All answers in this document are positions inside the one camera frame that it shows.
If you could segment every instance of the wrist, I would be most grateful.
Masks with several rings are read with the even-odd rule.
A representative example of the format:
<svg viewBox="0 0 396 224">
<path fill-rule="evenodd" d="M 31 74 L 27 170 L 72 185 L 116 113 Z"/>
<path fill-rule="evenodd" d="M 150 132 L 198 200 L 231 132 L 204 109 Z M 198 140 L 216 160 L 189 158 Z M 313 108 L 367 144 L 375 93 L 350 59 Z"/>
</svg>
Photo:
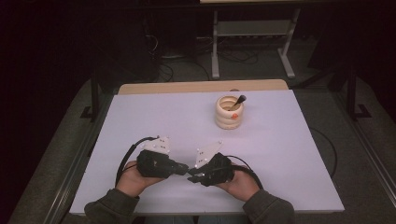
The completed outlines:
<svg viewBox="0 0 396 224">
<path fill-rule="evenodd" d="M 116 189 L 133 198 L 139 196 L 144 190 L 144 188 L 139 188 L 137 185 L 123 185 L 122 183 L 119 183 Z"/>
</svg>

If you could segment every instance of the hand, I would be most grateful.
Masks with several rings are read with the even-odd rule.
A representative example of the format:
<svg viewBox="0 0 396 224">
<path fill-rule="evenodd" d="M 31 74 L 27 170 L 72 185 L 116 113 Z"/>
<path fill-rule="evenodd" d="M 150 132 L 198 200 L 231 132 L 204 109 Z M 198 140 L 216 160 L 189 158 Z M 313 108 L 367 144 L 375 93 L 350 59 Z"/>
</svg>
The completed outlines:
<svg viewBox="0 0 396 224">
<path fill-rule="evenodd" d="M 216 186 L 243 202 L 249 200 L 260 189 L 254 178 L 243 171 L 234 171 L 232 181 Z"/>
<path fill-rule="evenodd" d="M 163 178 L 143 177 L 136 169 L 136 161 L 129 161 L 125 165 L 116 189 L 131 197 L 136 197 L 141 194 L 145 188 L 163 180 Z"/>
</svg>

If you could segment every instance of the person's left hand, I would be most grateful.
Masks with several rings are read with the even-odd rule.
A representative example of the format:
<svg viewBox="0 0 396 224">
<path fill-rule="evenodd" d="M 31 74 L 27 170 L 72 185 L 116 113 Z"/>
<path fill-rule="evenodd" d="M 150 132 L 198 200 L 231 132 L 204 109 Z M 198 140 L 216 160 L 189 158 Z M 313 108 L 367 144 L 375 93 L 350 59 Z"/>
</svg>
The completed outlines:
<svg viewBox="0 0 396 224">
<path fill-rule="evenodd" d="M 116 189 L 131 197 L 137 197 L 145 188 L 163 180 L 157 177 L 143 177 L 136 169 L 136 161 L 129 161 L 125 165 Z"/>
</svg>

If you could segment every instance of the sleeve cuff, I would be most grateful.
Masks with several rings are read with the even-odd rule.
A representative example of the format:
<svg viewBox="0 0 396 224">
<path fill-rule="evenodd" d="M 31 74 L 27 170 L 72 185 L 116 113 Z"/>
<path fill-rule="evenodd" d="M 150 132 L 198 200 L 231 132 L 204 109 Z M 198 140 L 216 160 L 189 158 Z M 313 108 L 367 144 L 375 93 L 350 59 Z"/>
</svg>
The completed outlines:
<svg viewBox="0 0 396 224">
<path fill-rule="evenodd" d="M 250 220 L 255 220 L 262 213 L 271 206 L 278 198 L 271 195 L 267 191 L 261 189 L 257 191 L 247 202 L 244 204 L 243 209 Z"/>
</svg>

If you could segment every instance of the metal stand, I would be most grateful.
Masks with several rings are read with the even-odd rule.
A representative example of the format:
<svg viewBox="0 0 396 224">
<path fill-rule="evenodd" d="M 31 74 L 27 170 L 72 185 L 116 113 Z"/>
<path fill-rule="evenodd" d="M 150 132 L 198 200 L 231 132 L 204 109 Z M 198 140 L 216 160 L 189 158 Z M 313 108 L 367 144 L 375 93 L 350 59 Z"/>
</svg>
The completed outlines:
<svg viewBox="0 0 396 224">
<path fill-rule="evenodd" d="M 285 46 L 283 47 L 283 49 L 277 50 L 280 60 L 283 63 L 283 67 L 285 68 L 286 75 L 288 75 L 288 78 L 295 78 L 295 74 L 293 72 L 293 69 L 291 68 L 287 53 L 288 53 L 291 39 L 293 38 L 294 29 L 297 25 L 297 20 L 298 20 L 299 15 L 300 15 L 300 9 L 297 8 L 294 10 L 293 19 L 291 20 L 290 27 L 289 27 L 289 30 L 287 33 Z"/>
<path fill-rule="evenodd" d="M 218 12 L 215 11 L 213 20 L 212 77 L 219 79 L 218 36 L 285 35 L 285 45 L 277 51 L 288 78 L 295 78 L 287 53 L 299 15 L 300 9 L 297 8 L 294 10 L 292 20 L 218 21 Z"/>
</svg>

